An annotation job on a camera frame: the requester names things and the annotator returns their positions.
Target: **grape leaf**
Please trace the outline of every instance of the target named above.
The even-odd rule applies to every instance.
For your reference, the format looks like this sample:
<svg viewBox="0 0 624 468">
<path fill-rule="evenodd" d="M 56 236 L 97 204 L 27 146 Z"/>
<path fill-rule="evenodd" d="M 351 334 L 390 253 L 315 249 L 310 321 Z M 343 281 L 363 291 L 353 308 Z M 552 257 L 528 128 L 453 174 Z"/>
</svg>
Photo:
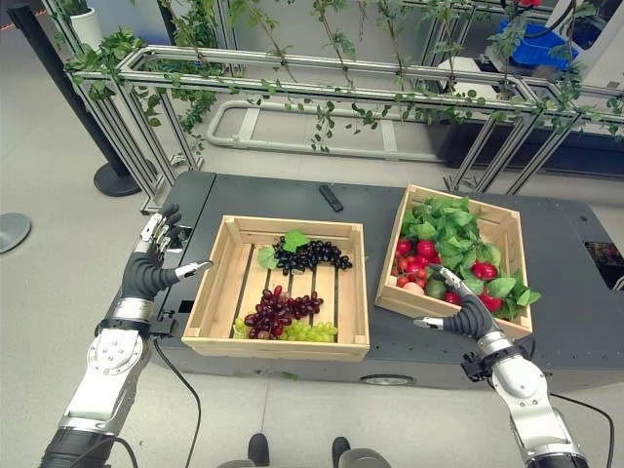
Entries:
<svg viewBox="0 0 624 468">
<path fill-rule="evenodd" d="M 296 252 L 296 248 L 304 246 L 309 242 L 308 238 L 301 231 L 292 229 L 284 236 L 285 242 L 283 249 L 287 252 Z"/>
<path fill-rule="evenodd" d="M 436 237 L 436 234 L 438 233 L 436 228 L 427 221 L 423 222 L 422 224 L 416 224 L 413 227 L 413 232 L 421 241 L 430 241 L 431 239 Z"/>
<path fill-rule="evenodd" d="M 271 246 L 263 247 L 257 251 L 257 263 L 262 268 L 272 270 L 277 266 L 277 258 L 275 258 L 275 249 Z"/>
<path fill-rule="evenodd" d="M 479 295 L 484 291 L 484 282 L 474 277 L 464 279 L 464 285 L 466 285 L 468 289 L 476 295 Z"/>
<path fill-rule="evenodd" d="M 489 262 L 498 268 L 500 265 L 500 250 L 494 244 L 486 244 L 486 249 L 489 252 Z"/>
<path fill-rule="evenodd" d="M 487 291 L 492 297 L 505 297 L 516 286 L 514 278 L 496 278 L 487 283 Z"/>
</svg>

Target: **red grapes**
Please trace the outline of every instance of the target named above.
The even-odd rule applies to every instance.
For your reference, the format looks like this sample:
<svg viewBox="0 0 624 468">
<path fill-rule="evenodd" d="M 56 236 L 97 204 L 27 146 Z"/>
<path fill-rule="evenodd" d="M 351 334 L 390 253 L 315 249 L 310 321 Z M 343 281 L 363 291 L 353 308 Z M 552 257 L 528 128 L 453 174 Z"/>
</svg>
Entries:
<svg viewBox="0 0 624 468">
<path fill-rule="evenodd" d="M 293 299 L 282 292 L 281 286 L 276 286 L 273 292 L 264 290 L 255 312 L 245 317 L 244 324 L 250 327 L 248 338 L 277 339 L 293 320 L 318 314 L 322 304 L 316 291 Z"/>
</svg>

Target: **black cable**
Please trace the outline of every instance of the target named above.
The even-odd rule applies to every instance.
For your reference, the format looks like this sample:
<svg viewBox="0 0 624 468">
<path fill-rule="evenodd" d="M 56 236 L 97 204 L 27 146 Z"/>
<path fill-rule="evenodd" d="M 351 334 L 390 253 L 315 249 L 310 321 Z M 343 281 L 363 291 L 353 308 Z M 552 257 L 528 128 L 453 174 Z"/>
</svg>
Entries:
<svg viewBox="0 0 624 468">
<path fill-rule="evenodd" d="M 163 353 L 163 351 L 160 349 L 160 345 L 158 344 L 157 338 L 154 338 L 154 348 L 156 349 L 156 352 L 161 357 L 161 359 L 165 361 L 165 364 L 169 366 L 169 369 L 171 369 L 174 372 L 175 376 L 181 380 L 181 382 L 186 386 L 186 388 L 188 388 L 188 390 L 191 392 L 191 394 L 195 398 L 195 402 L 197 403 L 197 425 L 195 426 L 195 434 L 193 435 L 193 442 L 191 443 L 191 448 L 189 449 L 188 457 L 186 458 L 186 464 L 184 465 L 184 468 L 188 468 L 191 462 L 191 458 L 193 456 L 193 450 L 195 449 L 195 442 L 197 442 L 197 435 L 199 434 L 199 426 L 202 423 L 202 404 L 199 401 L 199 395 L 197 395 L 197 392 L 195 391 L 195 389 L 191 386 L 190 383 L 188 383 L 188 381 L 179 372 L 179 370 L 176 369 L 176 366 L 174 366 L 172 362 L 169 359 L 167 359 L 167 356 L 165 356 L 165 353 Z"/>
<path fill-rule="evenodd" d="M 78 463 L 81 462 L 82 460 L 84 460 L 86 457 L 88 457 L 91 452 L 99 449 L 101 446 L 103 446 L 105 444 L 110 443 L 111 440 L 113 441 L 113 443 L 118 442 L 119 444 L 124 446 L 124 449 L 126 449 L 126 451 L 128 452 L 128 456 L 130 457 L 130 461 L 132 461 L 132 463 L 133 463 L 133 468 L 138 468 L 137 457 L 135 456 L 135 453 L 133 452 L 133 448 L 130 447 L 130 444 L 128 444 L 128 442 L 125 441 L 124 439 L 122 439 L 121 437 L 113 437 L 112 439 L 104 439 L 103 441 L 99 441 L 93 447 L 89 448 L 82 455 L 80 455 L 78 458 L 76 458 L 73 461 L 73 463 L 71 465 L 69 465 L 69 468 L 73 468 L 74 466 L 78 465 Z"/>
<path fill-rule="evenodd" d="M 588 403 L 579 402 L 578 400 L 574 400 L 570 397 L 565 397 L 564 395 L 559 395 L 557 393 L 550 394 L 553 397 L 561 398 L 562 400 L 566 400 L 567 402 L 575 403 L 580 405 L 581 407 L 589 408 L 590 410 L 594 410 L 602 414 L 606 420 L 608 421 L 608 456 L 606 457 L 606 468 L 611 468 L 611 463 L 613 462 L 613 446 L 615 445 L 615 424 L 613 424 L 613 419 L 609 416 L 605 411 L 600 408 L 593 407 Z"/>
<path fill-rule="evenodd" d="M 572 11 L 572 5 L 574 4 L 575 1 L 576 0 L 570 0 L 569 5 L 567 5 L 567 8 L 565 8 L 565 11 L 562 13 L 559 19 L 553 22 L 550 26 L 548 26 L 546 29 L 540 32 L 535 32 L 533 34 L 525 34 L 525 39 L 537 39 L 538 37 L 545 36 L 549 32 L 552 32 L 557 26 L 559 26 L 563 22 L 563 20 L 566 19 L 567 15 Z"/>
</svg>

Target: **shoe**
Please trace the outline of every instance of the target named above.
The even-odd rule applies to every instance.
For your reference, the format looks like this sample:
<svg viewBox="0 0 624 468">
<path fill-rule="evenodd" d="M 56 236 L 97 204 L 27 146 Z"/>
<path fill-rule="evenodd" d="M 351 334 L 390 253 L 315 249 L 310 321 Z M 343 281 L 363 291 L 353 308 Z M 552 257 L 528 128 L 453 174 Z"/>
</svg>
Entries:
<svg viewBox="0 0 624 468">
<path fill-rule="evenodd" d="M 269 466 L 269 443 L 264 434 L 253 434 L 247 448 L 247 458 L 255 466 Z"/>
<path fill-rule="evenodd" d="M 350 449 L 349 441 L 344 437 L 336 437 L 333 440 L 333 444 L 331 444 L 331 461 L 333 462 L 333 468 L 338 468 L 340 456 Z"/>
</svg>

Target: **black table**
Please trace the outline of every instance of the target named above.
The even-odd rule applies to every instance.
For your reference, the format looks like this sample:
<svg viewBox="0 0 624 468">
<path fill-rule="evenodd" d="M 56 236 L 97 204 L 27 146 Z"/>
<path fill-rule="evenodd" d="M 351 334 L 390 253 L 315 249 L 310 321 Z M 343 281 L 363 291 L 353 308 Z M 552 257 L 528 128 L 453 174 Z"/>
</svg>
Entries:
<svg viewBox="0 0 624 468">
<path fill-rule="evenodd" d="M 180 341 L 200 277 L 173 286 L 156 299 L 155 330 L 176 322 L 164 347 L 185 371 L 224 375 L 288 372 L 301 378 L 359 381 L 372 374 L 407 375 L 415 385 L 473 385 L 457 365 L 475 349 L 471 339 L 414 327 L 411 320 L 373 304 L 394 216 L 404 190 L 336 184 L 344 205 L 335 213 L 317 182 L 188 172 L 175 183 L 182 225 L 193 228 L 181 253 L 166 265 L 206 258 L 223 215 L 354 221 L 364 224 L 370 352 L 362 363 L 333 363 L 199 356 Z M 526 270 L 542 298 L 531 305 L 535 363 L 551 372 L 551 386 L 569 390 L 624 380 L 624 292 L 607 288 L 583 242 L 610 242 L 585 204 L 546 198 L 475 194 L 474 198 L 521 213 Z"/>
</svg>

